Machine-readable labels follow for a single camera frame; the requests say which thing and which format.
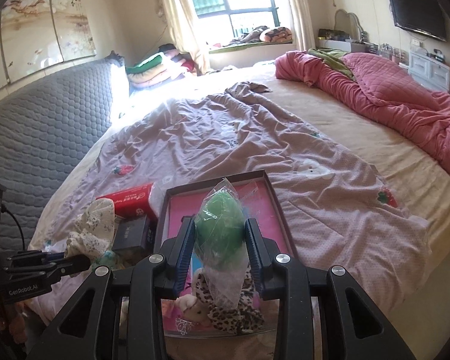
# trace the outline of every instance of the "gray quilted headboard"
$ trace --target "gray quilted headboard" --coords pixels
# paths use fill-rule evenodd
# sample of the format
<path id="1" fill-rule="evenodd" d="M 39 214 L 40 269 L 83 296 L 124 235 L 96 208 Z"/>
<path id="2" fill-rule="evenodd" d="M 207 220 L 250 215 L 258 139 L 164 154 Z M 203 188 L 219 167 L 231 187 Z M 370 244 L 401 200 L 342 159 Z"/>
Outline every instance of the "gray quilted headboard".
<path id="1" fill-rule="evenodd" d="M 0 183 L 7 188 L 4 203 L 22 226 L 26 245 L 48 200 L 110 127 L 112 102 L 128 98 L 123 80 L 123 59 L 112 52 L 39 79 L 0 101 Z M 18 228 L 2 215 L 0 250 L 21 248 Z"/>

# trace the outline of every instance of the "leopard print fabric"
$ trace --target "leopard print fabric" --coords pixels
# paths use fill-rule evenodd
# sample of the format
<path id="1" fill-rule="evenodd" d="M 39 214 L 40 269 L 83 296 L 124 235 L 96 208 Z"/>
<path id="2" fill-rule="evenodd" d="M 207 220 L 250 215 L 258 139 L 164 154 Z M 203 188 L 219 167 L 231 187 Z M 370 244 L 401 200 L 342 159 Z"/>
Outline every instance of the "leopard print fabric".
<path id="1" fill-rule="evenodd" d="M 238 307 L 234 310 L 225 310 L 215 305 L 203 273 L 198 274 L 194 285 L 196 297 L 208 306 L 208 318 L 214 328 L 234 335 L 253 333 L 262 328 L 264 323 L 262 313 L 253 307 L 255 285 L 250 267 L 245 273 Z"/>

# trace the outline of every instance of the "flat-screen tv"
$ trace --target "flat-screen tv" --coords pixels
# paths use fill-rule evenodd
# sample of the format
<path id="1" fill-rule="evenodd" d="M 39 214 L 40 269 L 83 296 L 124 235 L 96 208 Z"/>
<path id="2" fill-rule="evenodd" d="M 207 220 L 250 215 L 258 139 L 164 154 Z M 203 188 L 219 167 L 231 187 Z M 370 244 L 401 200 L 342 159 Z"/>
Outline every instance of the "flat-screen tv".
<path id="1" fill-rule="evenodd" d="M 447 40 L 445 18 L 437 0 L 390 0 L 395 26 L 430 38 Z"/>

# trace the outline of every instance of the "strawberry print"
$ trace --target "strawberry print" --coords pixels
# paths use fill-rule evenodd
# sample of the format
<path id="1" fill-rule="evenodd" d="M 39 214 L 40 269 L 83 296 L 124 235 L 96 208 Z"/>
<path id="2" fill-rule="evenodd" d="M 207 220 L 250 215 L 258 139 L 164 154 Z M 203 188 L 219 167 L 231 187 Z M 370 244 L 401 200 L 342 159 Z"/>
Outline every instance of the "strawberry print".
<path id="1" fill-rule="evenodd" d="M 120 165 L 113 170 L 113 173 L 119 176 L 124 176 L 130 173 L 133 169 L 135 169 L 135 167 L 132 165 Z"/>
<path id="2" fill-rule="evenodd" d="M 382 190 L 378 193 L 377 200 L 382 204 L 388 204 L 391 207 L 397 208 L 398 203 L 390 190 L 386 187 L 382 187 Z"/>

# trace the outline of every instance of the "plastic bag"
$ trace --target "plastic bag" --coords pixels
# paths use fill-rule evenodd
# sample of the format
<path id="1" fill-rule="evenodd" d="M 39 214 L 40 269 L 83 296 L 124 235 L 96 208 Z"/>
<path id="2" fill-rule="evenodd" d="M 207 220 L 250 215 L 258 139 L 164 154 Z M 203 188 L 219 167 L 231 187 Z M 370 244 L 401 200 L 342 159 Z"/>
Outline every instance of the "plastic bag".
<path id="1" fill-rule="evenodd" d="M 195 217 L 194 251 L 217 306 L 236 309 L 248 266 L 245 215 L 232 184 L 223 179 Z"/>

